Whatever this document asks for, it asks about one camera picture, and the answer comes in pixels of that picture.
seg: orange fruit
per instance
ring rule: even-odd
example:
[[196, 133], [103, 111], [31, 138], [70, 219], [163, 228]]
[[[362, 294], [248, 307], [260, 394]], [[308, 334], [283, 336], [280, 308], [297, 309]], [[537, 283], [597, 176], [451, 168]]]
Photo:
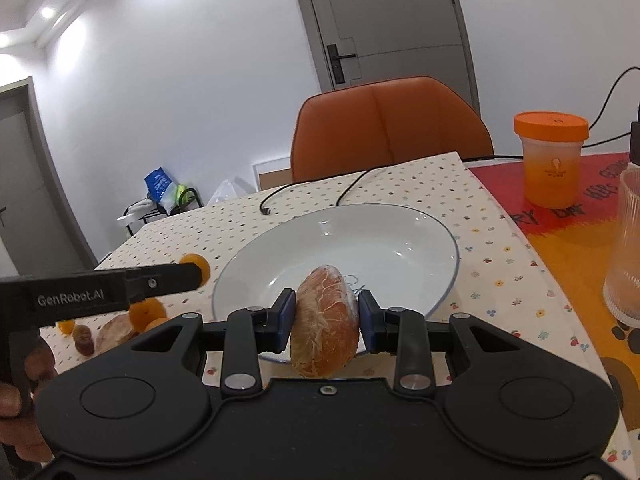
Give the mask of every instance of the orange fruit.
[[202, 281], [200, 282], [200, 286], [203, 286], [209, 281], [209, 278], [211, 276], [211, 267], [209, 267], [209, 262], [204, 256], [200, 256], [196, 253], [187, 253], [180, 258], [180, 261], [178, 263], [196, 264], [198, 267], [200, 267], [200, 272], [202, 273]]
[[74, 327], [76, 326], [76, 322], [73, 319], [69, 319], [67, 321], [59, 321], [56, 325], [58, 326], [58, 330], [60, 330], [64, 335], [71, 335], [74, 331]]
[[129, 321], [136, 332], [144, 332], [149, 323], [166, 317], [166, 310], [158, 298], [146, 298], [129, 307]]
[[155, 328], [156, 326], [160, 326], [162, 325], [162, 323], [165, 323], [169, 321], [168, 317], [159, 317], [158, 319], [153, 320], [151, 323], [149, 323], [146, 328], [145, 328], [145, 332], [149, 332], [149, 330], [151, 330], [152, 328]]

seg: plastic bag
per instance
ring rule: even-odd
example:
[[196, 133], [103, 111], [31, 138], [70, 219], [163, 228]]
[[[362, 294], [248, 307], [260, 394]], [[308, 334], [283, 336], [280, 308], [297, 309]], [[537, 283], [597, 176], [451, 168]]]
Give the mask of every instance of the plastic bag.
[[145, 182], [151, 200], [164, 207], [167, 213], [177, 205], [178, 186], [162, 168], [149, 173], [145, 177]]
[[222, 181], [222, 184], [218, 186], [218, 189], [209, 202], [207, 202], [207, 205], [216, 205], [220, 202], [247, 196], [251, 193], [255, 193], [255, 189], [252, 189], [251, 185], [244, 180], [238, 177], [235, 177], [233, 180], [225, 179]]

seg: door handle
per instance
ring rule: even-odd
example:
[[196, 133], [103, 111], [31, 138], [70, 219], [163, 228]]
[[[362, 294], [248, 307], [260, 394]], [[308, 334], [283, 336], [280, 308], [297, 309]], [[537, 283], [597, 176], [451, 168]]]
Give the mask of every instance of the door handle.
[[358, 57], [357, 54], [343, 54], [340, 56], [338, 54], [338, 46], [335, 43], [326, 46], [327, 54], [329, 55], [329, 62], [331, 63], [331, 70], [334, 72], [334, 80], [337, 85], [342, 85], [345, 83], [344, 72], [342, 71], [342, 63], [343, 59], [352, 59], [354, 57]]

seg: paw print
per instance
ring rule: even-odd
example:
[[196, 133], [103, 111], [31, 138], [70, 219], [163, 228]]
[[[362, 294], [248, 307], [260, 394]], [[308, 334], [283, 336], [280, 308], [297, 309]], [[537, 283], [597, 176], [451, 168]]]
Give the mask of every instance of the paw print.
[[621, 321], [618, 322], [618, 326], [611, 329], [611, 333], [614, 337], [620, 341], [626, 339], [626, 343], [629, 346], [631, 353], [640, 355], [640, 330], [637, 328], [631, 328], [625, 325]]

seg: drinking glass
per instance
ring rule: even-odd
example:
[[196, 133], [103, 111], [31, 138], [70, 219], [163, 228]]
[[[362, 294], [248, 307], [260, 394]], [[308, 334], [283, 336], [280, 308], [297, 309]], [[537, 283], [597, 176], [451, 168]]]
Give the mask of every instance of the drinking glass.
[[640, 328], [640, 168], [620, 174], [618, 234], [602, 294], [622, 323]]

